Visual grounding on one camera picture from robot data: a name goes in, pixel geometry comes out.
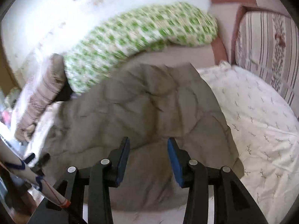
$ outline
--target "wrinkled fabric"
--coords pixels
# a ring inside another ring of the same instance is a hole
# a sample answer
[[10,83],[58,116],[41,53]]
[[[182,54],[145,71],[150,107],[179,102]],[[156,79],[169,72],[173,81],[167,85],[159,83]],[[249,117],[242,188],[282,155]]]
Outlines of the wrinkled fabric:
[[168,158],[171,136],[208,167],[244,171],[235,164],[239,154],[212,90],[189,63],[129,67],[63,103],[44,144],[43,152],[51,155],[44,173],[54,183],[69,166],[90,167],[124,136],[131,151],[123,182],[110,188],[113,209],[164,210],[186,203],[188,189],[175,182]]

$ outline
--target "black object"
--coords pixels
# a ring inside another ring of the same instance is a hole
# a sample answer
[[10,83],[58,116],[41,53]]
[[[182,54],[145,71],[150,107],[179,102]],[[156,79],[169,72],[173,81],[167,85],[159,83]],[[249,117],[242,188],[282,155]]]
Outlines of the black object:
[[247,189],[229,167],[220,170],[205,167],[179,149],[174,138],[167,144],[175,179],[189,188],[183,224],[206,224],[208,218],[208,185],[214,186],[214,224],[267,224]]
[[123,180],[130,140],[124,137],[119,149],[112,150],[108,158],[93,167],[78,170],[69,168],[54,188],[71,201],[62,209],[44,199],[33,213],[28,224],[86,223],[82,219],[85,185],[89,185],[88,222],[90,224],[113,224],[109,187],[117,188]]

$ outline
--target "green checkered pillow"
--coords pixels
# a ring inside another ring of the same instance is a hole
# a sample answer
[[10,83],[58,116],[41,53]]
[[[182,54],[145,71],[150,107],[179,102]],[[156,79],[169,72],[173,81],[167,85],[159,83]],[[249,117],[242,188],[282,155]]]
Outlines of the green checkered pillow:
[[163,50],[169,42],[200,46],[216,36],[216,19],[188,3],[146,6],[95,27],[67,53],[65,72],[74,92],[83,93],[140,51]]

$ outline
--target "gray comforter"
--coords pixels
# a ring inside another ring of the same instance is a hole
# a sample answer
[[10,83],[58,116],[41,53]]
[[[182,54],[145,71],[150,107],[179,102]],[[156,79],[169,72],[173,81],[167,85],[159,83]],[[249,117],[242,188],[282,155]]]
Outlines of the gray comforter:
[[51,155],[44,173],[54,183],[69,166],[92,166],[123,136],[130,138],[131,152],[121,186],[110,189],[114,209],[186,203],[188,190],[175,182],[167,154],[170,136],[206,166],[243,171],[218,102],[191,64],[126,68],[63,103],[44,144]]

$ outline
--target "round metal pin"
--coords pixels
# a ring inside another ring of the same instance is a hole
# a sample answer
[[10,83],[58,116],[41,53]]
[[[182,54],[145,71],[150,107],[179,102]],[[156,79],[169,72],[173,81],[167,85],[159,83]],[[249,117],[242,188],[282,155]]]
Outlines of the round metal pin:
[[68,168],[69,173],[73,173],[74,171],[76,171],[76,167],[72,166]]
[[105,158],[101,161],[101,164],[103,164],[103,165],[107,165],[108,163],[110,163],[110,161],[107,158]]
[[195,165],[197,165],[197,161],[196,160],[194,160],[194,159],[191,159],[190,161],[189,161],[189,164],[190,165],[193,165],[193,166],[195,166]]
[[224,166],[222,168],[223,172],[229,173],[231,171],[231,169],[228,166]]

